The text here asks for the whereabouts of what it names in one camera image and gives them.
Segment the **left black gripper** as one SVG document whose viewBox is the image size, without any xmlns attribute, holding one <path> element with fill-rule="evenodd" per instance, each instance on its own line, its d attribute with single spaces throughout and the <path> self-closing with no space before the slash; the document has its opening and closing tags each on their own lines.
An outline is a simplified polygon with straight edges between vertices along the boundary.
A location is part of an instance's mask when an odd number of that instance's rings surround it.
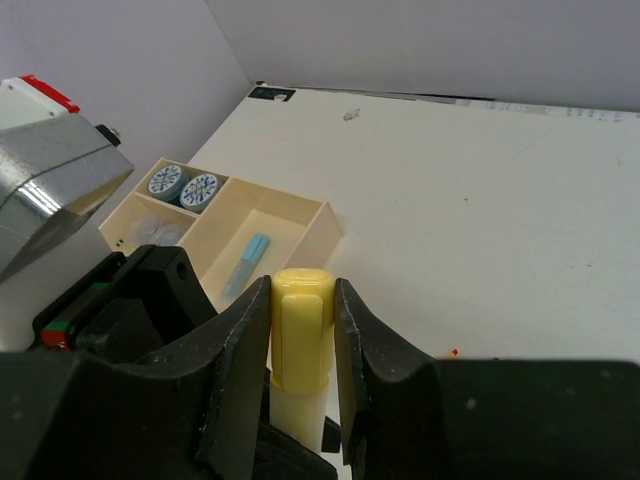
<svg viewBox="0 0 640 480">
<path fill-rule="evenodd" d="M 32 348 L 133 363 L 216 315 L 183 248 L 144 245 L 110 253 L 44 308 Z"/>
</svg>

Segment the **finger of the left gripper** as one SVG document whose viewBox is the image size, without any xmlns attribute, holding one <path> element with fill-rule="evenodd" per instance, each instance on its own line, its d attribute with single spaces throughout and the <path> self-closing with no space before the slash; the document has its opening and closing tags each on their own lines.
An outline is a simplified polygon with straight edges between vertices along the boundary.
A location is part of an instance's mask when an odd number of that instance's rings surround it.
<svg viewBox="0 0 640 480">
<path fill-rule="evenodd" d="M 261 420 L 252 479 L 337 479 L 336 468 L 319 454 Z"/>
</svg>

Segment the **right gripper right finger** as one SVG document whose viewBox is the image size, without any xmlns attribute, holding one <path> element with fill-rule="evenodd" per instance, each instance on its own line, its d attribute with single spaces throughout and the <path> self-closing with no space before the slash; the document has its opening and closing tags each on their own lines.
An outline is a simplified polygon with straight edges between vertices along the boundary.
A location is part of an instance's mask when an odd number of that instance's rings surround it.
<svg viewBox="0 0 640 480">
<path fill-rule="evenodd" d="M 343 460 L 356 479 L 635 479 L 630 361 L 443 359 L 335 286 Z"/>
</svg>

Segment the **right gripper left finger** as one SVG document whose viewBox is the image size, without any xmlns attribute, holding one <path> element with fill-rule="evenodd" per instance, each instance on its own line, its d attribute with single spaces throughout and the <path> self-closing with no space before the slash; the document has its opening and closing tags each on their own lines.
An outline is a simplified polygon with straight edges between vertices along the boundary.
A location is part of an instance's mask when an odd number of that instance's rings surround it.
<svg viewBox="0 0 640 480">
<path fill-rule="evenodd" d="M 84 353 L 1 357 L 5 479 L 248 479 L 271 280 L 134 364 Z"/>
</svg>

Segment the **blue white ink jar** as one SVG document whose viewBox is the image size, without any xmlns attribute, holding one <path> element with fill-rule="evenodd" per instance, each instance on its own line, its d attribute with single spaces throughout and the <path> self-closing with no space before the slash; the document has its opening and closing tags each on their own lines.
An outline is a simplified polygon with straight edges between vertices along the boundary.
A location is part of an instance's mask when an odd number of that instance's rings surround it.
<svg viewBox="0 0 640 480">
<path fill-rule="evenodd" d="M 183 188 L 180 203 L 183 208 L 201 213 L 217 194 L 222 181 L 212 173 L 203 173 L 192 178 Z"/>
<path fill-rule="evenodd" d="M 178 165 L 167 165 L 155 172 L 147 184 L 147 193 L 156 200 L 180 206 L 180 195 L 190 180 L 189 173 Z"/>
</svg>

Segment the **blue capped highlighter pen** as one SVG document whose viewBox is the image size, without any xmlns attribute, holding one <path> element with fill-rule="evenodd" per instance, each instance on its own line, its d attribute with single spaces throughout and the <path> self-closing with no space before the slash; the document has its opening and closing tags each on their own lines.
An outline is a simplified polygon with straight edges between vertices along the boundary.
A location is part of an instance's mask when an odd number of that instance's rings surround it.
<svg viewBox="0 0 640 480">
<path fill-rule="evenodd" d="M 242 293 L 270 243 L 270 237 L 262 233 L 251 237 L 223 290 L 226 303 L 232 303 Z"/>
</svg>

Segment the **yellow highlighter cap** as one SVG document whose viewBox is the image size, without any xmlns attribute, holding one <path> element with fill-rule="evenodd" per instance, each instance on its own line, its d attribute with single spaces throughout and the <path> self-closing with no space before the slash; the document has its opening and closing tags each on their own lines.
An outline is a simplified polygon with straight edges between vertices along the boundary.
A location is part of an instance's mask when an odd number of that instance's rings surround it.
<svg viewBox="0 0 640 480">
<path fill-rule="evenodd" d="M 334 277 L 320 269 L 285 269 L 271 280 L 272 373 L 288 393 L 316 393 L 328 382 L 334 291 Z"/>
</svg>

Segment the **yellow highlighter pen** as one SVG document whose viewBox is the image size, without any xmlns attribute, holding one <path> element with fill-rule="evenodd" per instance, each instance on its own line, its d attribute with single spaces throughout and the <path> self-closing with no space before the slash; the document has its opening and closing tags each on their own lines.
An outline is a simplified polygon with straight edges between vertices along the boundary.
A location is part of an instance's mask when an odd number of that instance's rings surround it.
<svg viewBox="0 0 640 480">
<path fill-rule="evenodd" d="M 269 422 L 309 450 L 320 453 L 328 402 L 328 384 L 313 393 L 285 391 L 269 384 Z"/>
</svg>

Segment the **paperclip jar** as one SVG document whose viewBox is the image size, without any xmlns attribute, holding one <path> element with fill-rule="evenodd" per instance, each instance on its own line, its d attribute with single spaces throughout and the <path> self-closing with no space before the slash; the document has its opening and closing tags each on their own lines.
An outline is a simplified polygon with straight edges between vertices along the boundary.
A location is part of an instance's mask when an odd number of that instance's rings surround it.
<svg viewBox="0 0 640 480">
<path fill-rule="evenodd" d="M 158 228 L 151 242 L 158 246 L 176 246 L 186 232 L 181 224 L 164 224 Z"/>
<path fill-rule="evenodd" d="M 147 215 L 134 222 L 129 230 L 132 242 L 146 244 L 151 241 L 153 235 L 163 225 L 162 220 L 154 215 Z"/>
</svg>

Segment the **beige wooden organizer tray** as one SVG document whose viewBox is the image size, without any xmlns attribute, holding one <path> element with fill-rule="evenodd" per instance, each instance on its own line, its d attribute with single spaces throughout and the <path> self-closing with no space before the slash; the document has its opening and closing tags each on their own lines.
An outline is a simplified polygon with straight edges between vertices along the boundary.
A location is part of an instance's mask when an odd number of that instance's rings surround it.
<svg viewBox="0 0 640 480">
<path fill-rule="evenodd" d="M 203 171 L 160 159 L 100 225 L 108 245 L 132 254 L 141 244 L 129 237 L 131 225 L 147 215 L 163 224 L 181 224 L 186 232 L 178 246 L 188 254 L 204 292 L 216 310 L 230 303 L 222 294 L 241 254 L 255 233 L 271 243 L 248 283 L 287 268 L 325 269 L 343 238 L 327 202 L 321 202 L 222 174 L 220 192 L 201 213 L 165 203 L 147 193 L 151 176 L 162 167 L 178 165 L 195 177 Z"/>
</svg>

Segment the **left table logo sticker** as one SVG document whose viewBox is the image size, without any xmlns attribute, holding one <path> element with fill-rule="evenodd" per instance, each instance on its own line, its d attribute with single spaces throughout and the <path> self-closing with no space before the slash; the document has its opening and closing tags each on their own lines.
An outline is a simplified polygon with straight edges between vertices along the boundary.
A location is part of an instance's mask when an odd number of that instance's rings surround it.
<svg viewBox="0 0 640 480">
<path fill-rule="evenodd" d="M 275 88 L 265 85 L 259 85 L 251 90 L 251 92 L 248 94 L 248 98 L 288 102 L 295 93 L 295 89 Z"/>
</svg>

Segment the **small white scrap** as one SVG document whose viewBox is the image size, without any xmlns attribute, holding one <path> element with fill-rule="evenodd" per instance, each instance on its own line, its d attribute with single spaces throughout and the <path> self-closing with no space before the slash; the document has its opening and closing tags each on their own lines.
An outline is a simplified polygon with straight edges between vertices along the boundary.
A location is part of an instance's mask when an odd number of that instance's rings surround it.
<svg viewBox="0 0 640 480">
<path fill-rule="evenodd" d="M 356 118 L 358 118 L 360 116 L 360 112 L 361 112 L 361 110 L 359 108 L 347 111 L 343 115 L 343 120 L 345 122 L 352 121 L 352 120 L 354 120 L 354 119 L 356 119 Z"/>
</svg>

